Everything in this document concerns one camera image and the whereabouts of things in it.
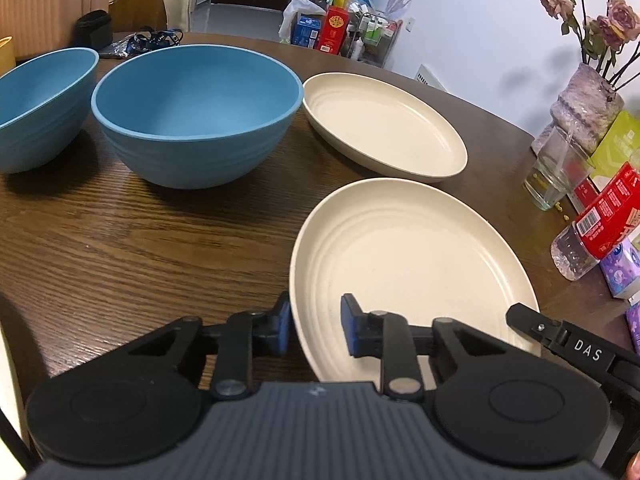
white plastic bag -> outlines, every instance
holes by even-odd
[[[290,43],[291,41],[291,23],[296,19],[298,13],[302,14],[320,14],[324,16],[326,11],[309,0],[291,0],[286,9],[284,9],[282,25],[278,35],[280,43]]]

floor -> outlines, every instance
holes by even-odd
[[[191,13],[191,31],[228,34],[257,40],[280,41],[282,24],[279,10],[208,4]]]

white wall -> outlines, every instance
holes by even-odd
[[[640,13],[640,0],[626,1]],[[594,18],[606,13],[606,0],[586,5]],[[450,93],[534,136],[580,59],[576,36],[562,36],[539,0],[413,0],[410,16],[414,28],[401,31],[386,68],[413,78],[424,63]],[[640,78],[621,94],[640,109]]]

bottle label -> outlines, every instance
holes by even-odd
[[[628,162],[575,219],[580,240],[598,260],[639,224],[640,176]]]

blue bowl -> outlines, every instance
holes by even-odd
[[[279,61],[223,45],[185,45],[124,62],[95,88],[92,110],[131,171],[160,186],[219,186],[276,147],[303,97]]]
[[[0,171],[42,166],[74,139],[90,110],[98,53],[66,48],[0,77]]]

